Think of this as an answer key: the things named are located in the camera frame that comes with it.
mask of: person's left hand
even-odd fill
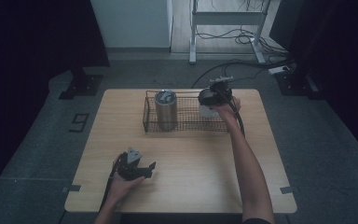
[[[117,172],[113,175],[112,184],[109,189],[109,194],[107,196],[107,201],[111,203],[118,203],[123,199],[132,188],[139,185],[142,181],[145,180],[144,176],[138,177],[134,180],[125,180]]]

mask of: white wall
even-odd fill
[[[91,0],[107,48],[169,48],[172,0]]]

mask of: person's arm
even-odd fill
[[[240,109],[241,102],[233,97]],[[274,215],[269,189],[260,164],[241,133],[236,115],[229,105],[214,106],[230,133],[235,169],[242,201],[242,221],[258,217],[273,224]]]
[[[106,201],[95,219],[94,224],[111,223],[115,209],[121,199],[123,199],[133,187],[139,185],[144,180],[145,178],[142,176],[132,181],[126,181],[118,173],[115,173]]]

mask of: gray carpet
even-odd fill
[[[111,68],[87,69],[90,75],[103,74],[103,82],[96,96],[74,100],[58,99],[71,74],[53,78],[44,107],[0,176],[0,224],[60,222],[65,188],[72,183],[105,90],[188,89],[202,73],[224,62],[115,60]],[[267,71],[256,77],[259,69],[252,67],[235,65],[227,71],[235,78],[248,77],[232,83],[233,89],[259,90],[295,190],[297,212],[276,215],[277,223],[358,223],[358,142],[328,103],[282,96]],[[221,69],[214,70],[196,88],[219,76]],[[89,114],[82,133],[70,132],[80,128],[72,123],[76,114]],[[95,213],[66,213],[62,223],[92,223],[95,217]]]

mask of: person's hand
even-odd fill
[[[145,177],[141,176],[134,180],[128,181],[121,177],[117,172],[115,172],[106,201],[111,203],[118,203],[130,192],[132,188],[139,185],[144,180]]]
[[[235,96],[232,96],[231,103],[234,104],[237,107],[237,110],[240,111],[241,109],[241,100],[237,99]],[[215,109],[220,117],[223,120],[227,119],[236,119],[236,115],[234,111],[232,110],[231,106],[229,104],[226,105],[212,105],[210,106],[211,109]]]

